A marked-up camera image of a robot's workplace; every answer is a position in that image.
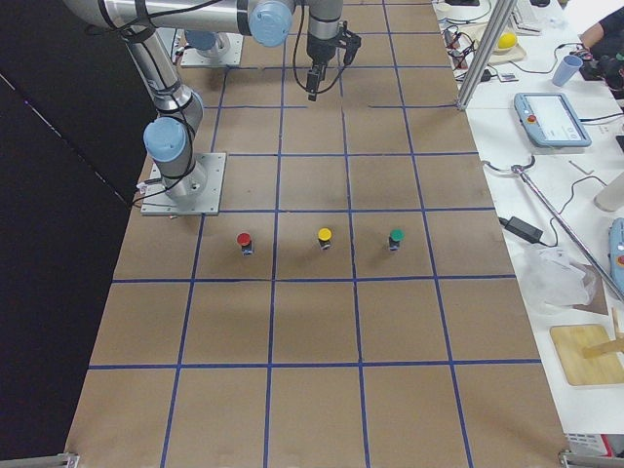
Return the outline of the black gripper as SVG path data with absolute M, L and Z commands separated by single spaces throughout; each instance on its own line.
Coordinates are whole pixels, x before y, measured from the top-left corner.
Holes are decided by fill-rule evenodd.
M 335 56 L 338 35 L 322 39 L 312 33 L 307 34 L 306 53 L 312 64 L 307 72 L 306 92 L 309 100 L 316 100 L 319 88 L 326 79 L 326 68 Z

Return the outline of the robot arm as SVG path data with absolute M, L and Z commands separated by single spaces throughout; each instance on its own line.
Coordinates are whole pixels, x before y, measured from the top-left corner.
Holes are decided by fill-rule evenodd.
M 209 59 L 220 58 L 230 49 L 227 34 L 223 32 L 185 30 L 184 36 L 190 48 Z
M 360 37 L 342 19 L 340 1 L 68 1 L 66 7 L 85 21 L 91 34 L 117 33 L 124 41 L 158 117 L 143 132 L 143 142 L 159 180 L 136 199 L 145 215 L 214 215 L 218 211 L 225 156 L 201 154 L 194 139 L 203 119 L 199 95 L 182 84 L 159 28 L 195 32 L 238 33 L 264 47 L 283 44 L 300 8 L 312 60 L 301 88 L 310 100 L 324 92 L 321 84 L 336 51 L 349 66 Z

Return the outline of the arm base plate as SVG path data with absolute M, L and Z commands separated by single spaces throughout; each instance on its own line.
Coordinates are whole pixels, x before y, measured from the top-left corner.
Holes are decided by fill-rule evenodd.
M 194 153 L 193 171 L 171 190 L 162 193 L 160 171 L 152 164 L 150 177 L 157 180 L 146 187 L 143 215 L 218 215 L 226 165 L 225 153 Z
M 219 33 L 209 50 L 187 48 L 181 56 L 184 68 L 236 67 L 241 62 L 243 36 L 235 33 Z

